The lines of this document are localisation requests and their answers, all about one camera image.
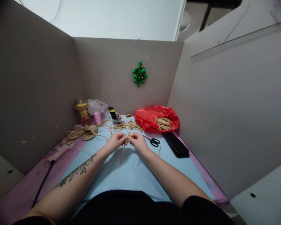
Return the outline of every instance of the scissors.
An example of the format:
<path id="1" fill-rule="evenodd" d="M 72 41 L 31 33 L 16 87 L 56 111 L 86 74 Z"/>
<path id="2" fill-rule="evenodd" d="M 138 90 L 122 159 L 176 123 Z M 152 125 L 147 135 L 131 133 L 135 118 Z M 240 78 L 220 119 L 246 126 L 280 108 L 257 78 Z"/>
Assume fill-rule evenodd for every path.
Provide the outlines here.
<path id="1" fill-rule="evenodd" d="M 155 138 L 148 138 L 146 136 L 144 136 L 144 137 L 147 138 L 150 141 L 151 145 L 153 145 L 154 147 L 158 147 L 159 146 L 159 144 L 160 144 L 159 140 L 157 140 Z"/>

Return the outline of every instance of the green beaded ornament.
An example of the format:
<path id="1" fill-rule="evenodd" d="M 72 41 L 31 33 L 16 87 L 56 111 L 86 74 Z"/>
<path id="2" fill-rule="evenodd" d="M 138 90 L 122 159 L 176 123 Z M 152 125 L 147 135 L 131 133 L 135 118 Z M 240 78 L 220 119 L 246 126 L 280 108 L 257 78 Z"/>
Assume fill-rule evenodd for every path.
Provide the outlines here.
<path id="1" fill-rule="evenodd" d="M 146 68 L 142 66 L 142 62 L 138 63 L 138 66 L 133 68 L 133 79 L 134 83 L 136 83 L 140 87 L 140 83 L 144 84 L 145 79 L 147 79 L 148 75 L 146 74 Z"/>

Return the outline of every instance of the red plastic bag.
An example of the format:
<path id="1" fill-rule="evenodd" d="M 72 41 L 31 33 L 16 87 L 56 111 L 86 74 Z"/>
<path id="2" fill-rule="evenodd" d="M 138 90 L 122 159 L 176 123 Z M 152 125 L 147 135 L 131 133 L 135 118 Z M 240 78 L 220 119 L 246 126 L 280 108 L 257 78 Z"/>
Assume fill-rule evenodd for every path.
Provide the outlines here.
<path id="1" fill-rule="evenodd" d="M 156 122 L 157 117 L 167 117 L 172 121 L 172 127 L 168 131 L 158 130 L 159 125 Z M 134 114 L 135 122 L 146 132 L 166 133 L 178 129 L 179 118 L 172 108 L 163 106 L 149 106 L 139 108 Z"/>

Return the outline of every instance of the light blue tablecloth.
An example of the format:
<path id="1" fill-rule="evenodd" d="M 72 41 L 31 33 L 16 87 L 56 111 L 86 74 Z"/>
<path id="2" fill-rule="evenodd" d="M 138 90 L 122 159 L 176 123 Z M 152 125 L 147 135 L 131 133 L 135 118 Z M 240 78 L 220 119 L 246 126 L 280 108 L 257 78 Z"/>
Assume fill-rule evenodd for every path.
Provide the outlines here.
<path id="1" fill-rule="evenodd" d="M 134 122 L 133 117 L 124 117 L 123 120 L 125 120 L 126 122 L 130 120 Z M 99 127 L 98 134 L 104 135 L 109 138 L 110 131 L 106 128 L 107 126 L 103 128 Z M 126 129 L 122 130 L 121 132 L 125 134 L 128 133 Z M 212 195 L 211 191 L 207 187 L 206 183 L 204 182 L 203 178 L 199 174 L 198 170 L 196 169 L 190 158 L 177 158 L 172 152 L 167 142 L 165 141 L 165 139 L 163 138 L 162 134 L 144 133 L 144 135 L 160 140 L 160 157 L 169 164 L 171 164 L 173 167 L 177 168 L 179 171 L 184 173 L 187 177 L 194 181 L 212 200 L 214 200 L 214 196 Z M 146 141 L 149 148 L 153 152 L 158 154 L 160 147 L 154 147 L 153 145 L 151 145 L 149 140 L 146 139 Z M 96 136 L 92 140 L 88 141 L 87 144 L 83 147 L 82 152 L 78 154 L 77 158 L 68 168 L 62 179 L 74 169 L 76 169 L 79 165 L 81 165 L 83 162 L 85 162 L 90 157 L 90 155 L 93 155 L 100 148 L 102 148 L 106 144 L 106 142 L 106 139 L 100 136 Z M 135 148 L 132 145 L 126 146 L 123 162 L 120 165 L 122 153 L 123 147 L 121 146 L 118 150 L 116 150 L 107 158 L 102 169 L 97 174 L 91 186 L 89 187 L 76 213 L 88 202 L 88 200 L 92 199 L 93 197 L 102 192 L 109 190 L 120 189 L 143 191 L 148 194 L 154 201 L 171 201 L 161 184 L 158 182 L 156 177 L 146 166 L 143 160 L 139 157 Z"/>

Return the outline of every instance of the leaf tattoo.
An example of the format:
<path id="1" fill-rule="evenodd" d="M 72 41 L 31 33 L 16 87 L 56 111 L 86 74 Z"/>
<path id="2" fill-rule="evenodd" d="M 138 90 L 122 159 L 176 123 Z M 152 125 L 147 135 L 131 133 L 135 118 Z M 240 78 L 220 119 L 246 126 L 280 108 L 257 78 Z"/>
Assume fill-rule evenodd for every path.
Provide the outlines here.
<path id="1" fill-rule="evenodd" d="M 97 153 L 95 153 L 95 154 L 93 154 L 92 156 L 91 156 L 91 162 L 93 162 L 94 161 L 94 157 L 97 155 Z"/>
<path id="2" fill-rule="evenodd" d="M 68 176 L 66 176 L 65 178 L 63 178 L 61 180 L 61 182 L 59 182 L 55 188 L 60 187 L 62 188 L 62 186 L 64 186 L 67 183 L 67 179 L 69 179 L 69 183 L 70 181 L 74 178 L 74 175 L 78 174 L 80 171 L 80 175 L 82 175 L 83 173 L 86 173 L 86 166 L 88 166 L 90 164 L 90 162 L 94 161 L 94 157 L 97 155 L 97 153 L 93 154 L 91 156 L 91 158 L 89 158 L 88 160 L 86 160 L 83 164 L 81 164 L 80 166 L 78 166 L 76 169 L 74 169 Z"/>

